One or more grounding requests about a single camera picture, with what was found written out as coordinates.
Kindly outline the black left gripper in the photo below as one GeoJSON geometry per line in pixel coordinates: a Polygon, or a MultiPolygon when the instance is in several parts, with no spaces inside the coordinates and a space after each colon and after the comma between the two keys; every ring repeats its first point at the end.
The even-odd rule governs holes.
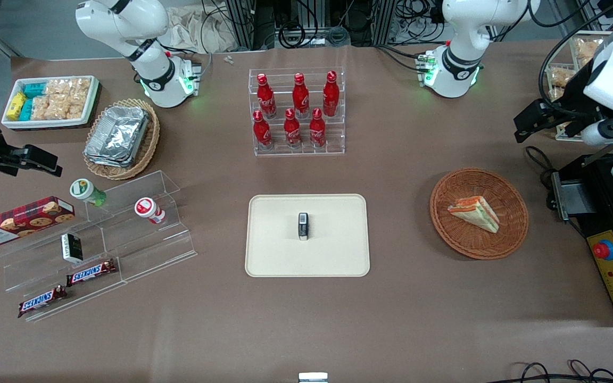
{"type": "Polygon", "coordinates": [[[554,105],[569,113],[557,111],[542,99],[531,102],[533,109],[524,109],[514,117],[516,131],[514,138],[518,144],[523,143],[534,133],[549,128],[556,128],[566,123],[567,134],[580,134],[592,124],[606,118],[605,107],[584,94],[584,89],[591,80],[593,65],[586,64],[565,87],[564,94],[554,105]]]}

